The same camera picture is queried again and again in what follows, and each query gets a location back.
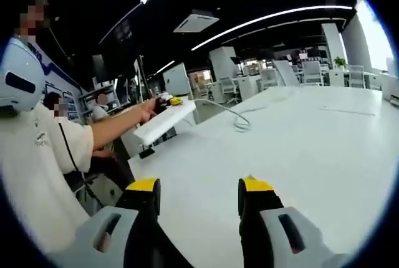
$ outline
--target window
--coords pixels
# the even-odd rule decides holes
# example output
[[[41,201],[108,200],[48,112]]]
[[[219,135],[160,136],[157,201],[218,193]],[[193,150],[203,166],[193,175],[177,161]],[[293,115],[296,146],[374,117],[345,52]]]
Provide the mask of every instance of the window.
[[[203,74],[204,74],[204,80],[211,79],[211,71],[210,70],[204,70]]]
[[[372,67],[388,70],[387,59],[393,59],[393,54],[383,27],[366,1],[360,1],[356,8],[366,37]]]

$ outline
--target white table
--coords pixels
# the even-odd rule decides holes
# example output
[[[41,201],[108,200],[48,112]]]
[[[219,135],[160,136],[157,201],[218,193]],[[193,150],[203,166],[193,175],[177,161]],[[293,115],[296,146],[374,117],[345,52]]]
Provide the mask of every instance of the white table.
[[[334,252],[357,250],[395,179],[399,110],[374,90],[273,87],[235,106],[252,131],[223,112],[132,158],[136,178],[161,179],[159,222],[195,267],[242,267],[238,179],[275,187],[318,226]]]

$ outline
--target white power strip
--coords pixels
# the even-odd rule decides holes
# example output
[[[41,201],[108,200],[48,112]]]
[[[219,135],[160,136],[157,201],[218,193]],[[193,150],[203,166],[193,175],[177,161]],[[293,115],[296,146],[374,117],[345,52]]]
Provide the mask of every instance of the white power strip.
[[[183,100],[181,105],[170,106],[134,131],[144,145],[151,145],[170,128],[195,110],[195,102]]]

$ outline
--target cable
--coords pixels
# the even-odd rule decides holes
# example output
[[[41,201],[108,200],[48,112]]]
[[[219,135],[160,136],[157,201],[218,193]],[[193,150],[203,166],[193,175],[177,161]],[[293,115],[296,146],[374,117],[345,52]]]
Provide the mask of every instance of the cable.
[[[247,131],[251,130],[251,127],[252,127],[251,122],[250,122],[249,120],[247,120],[245,117],[243,117],[240,113],[235,112],[235,111],[232,111],[232,110],[229,109],[228,107],[225,107],[225,106],[223,106],[223,105],[220,105],[220,104],[218,104],[218,103],[216,103],[216,102],[214,102],[214,101],[207,100],[207,99],[205,99],[205,98],[196,98],[194,101],[201,101],[201,102],[206,102],[206,103],[213,104],[213,105],[215,105],[215,106],[219,106],[219,107],[221,107],[221,108],[227,110],[228,112],[231,112],[231,113],[237,115],[238,118],[241,118],[242,120],[244,120],[246,123],[238,123],[238,122],[237,122],[237,119],[238,119],[238,118],[235,119],[233,125],[238,129],[237,132],[242,132],[242,133],[243,133],[243,132],[247,132]],[[242,113],[251,112],[251,111],[256,111],[256,110],[260,110],[260,109],[263,109],[263,108],[266,108],[266,107],[257,108],[257,109],[245,110],[245,111],[243,111]]]
[[[275,98],[273,101],[271,101],[271,103],[277,103],[277,102],[285,101],[285,100],[287,100],[288,98],[290,98],[291,96],[293,96],[295,93],[296,93],[296,91],[290,91],[289,94],[288,94],[286,97]],[[247,110],[244,110],[244,111],[242,111],[242,112],[235,112],[235,111],[231,110],[231,109],[228,108],[228,107],[225,107],[225,106],[223,106],[223,105],[221,105],[221,104],[218,104],[218,103],[216,103],[216,102],[214,102],[214,101],[207,100],[207,99],[205,99],[205,98],[196,98],[196,99],[194,99],[194,101],[200,101],[200,102],[210,103],[210,104],[212,104],[212,105],[219,106],[219,107],[221,107],[221,108],[227,110],[228,112],[231,112],[231,113],[237,115],[236,119],[234,120],[233,125],[238,129],[238,130],[236,130],[236,131],[237,131],[237,132],[240,132],[240,133],[248,132],[248,131],[250,131],[251,128],[252,128],[251,122],[250,122],[248,119],[246,119],[245,117],[243,117],[241,114],[249,113],[249,112],[254,112],[254,111],[258,111],[258,110],[262,110],[262,109],[266,109],[266,108],[268,107],[268,105],[266,105],[266,106],[259,107],[259,108],[247,109]],[[241,118],[242,120],[244,120],[246,123],[240,123],[240,122],[238,122],[238,119],[239,119],[239,118]]]
[[[69,145],[68,145],[67,138],[65,137],[64,129],[62,128],[61,123],[58,123],[58,125],[60,126],[61,133],[62,133],[62,137],[64,137],[65,146],[67,147],[70,160],[72,161],[72,164],[73,164],[75,170],[76,170],[78,173],[81,173],[81,175],[82,175],[82,181],[83,181],[83,184],[84,184],[85,187],[86,187],[87,193],[90,195],[91,198],[94,198],[94,199],[99,203],[99,205],[100,205],[101,208],[104,208],[104,205],[101,203],[101,201],[98,199],[98,197],[96,197],[96,195],[94,194],[94,192],[91,190],[89,184],[87,184],[83,172],[81,172],[81,171],[78,169],[78,167],[76,166],[74,157],[72,157],[72,153],[70,152],[70,149],[69,149]]]
[[[187,124],[189,124],[190,126],[192,126],[193,127],[193,124],[189,121],[189,120],[186,120],[185,118],[183,119]]]

